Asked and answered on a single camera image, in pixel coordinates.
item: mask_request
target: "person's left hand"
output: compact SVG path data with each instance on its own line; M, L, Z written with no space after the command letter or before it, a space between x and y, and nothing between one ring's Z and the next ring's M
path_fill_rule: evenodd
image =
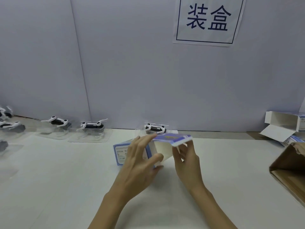
M145 190L163 168L153 168L155 163L163 160L162 154L154 154L148 160L143 159L144 149L156 136L157 134L138 136L128 146L125 163L109 191L109 194L119 197L125 204Z

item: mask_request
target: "blue and white box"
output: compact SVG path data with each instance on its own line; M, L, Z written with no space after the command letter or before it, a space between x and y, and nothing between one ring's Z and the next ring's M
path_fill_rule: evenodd
M184 135L184 134L175 134L175 133L165 133L160 134L155 137L152 142L146 146L143 151L143 159L149 159L156 153L161 153L164 156L163 162L170 158L172 153L172 147L179 146L184 144L193 138L191 135ZM113 146L114 154L116 157L117 165L124 165L128 146L132 142L133 139L124 141L122 143L116 144Z

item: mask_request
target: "white paper sign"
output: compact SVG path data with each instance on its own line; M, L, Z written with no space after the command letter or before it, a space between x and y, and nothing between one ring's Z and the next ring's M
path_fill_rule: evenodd
M232 46L246 0L177 0L174 43Z

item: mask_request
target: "white wall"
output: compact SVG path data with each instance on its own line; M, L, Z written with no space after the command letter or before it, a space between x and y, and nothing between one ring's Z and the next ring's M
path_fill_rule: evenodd
M175 0L72 0L93 119L260 130L305 96L304 0L247 0L233 47L172 43Z
M90 119L70 0L0 0L0 104Z

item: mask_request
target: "brown cardboard box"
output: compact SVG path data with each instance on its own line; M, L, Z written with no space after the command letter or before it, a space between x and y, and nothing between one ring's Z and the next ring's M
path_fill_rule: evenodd
M305 207L305 143L291 143L269 171Z

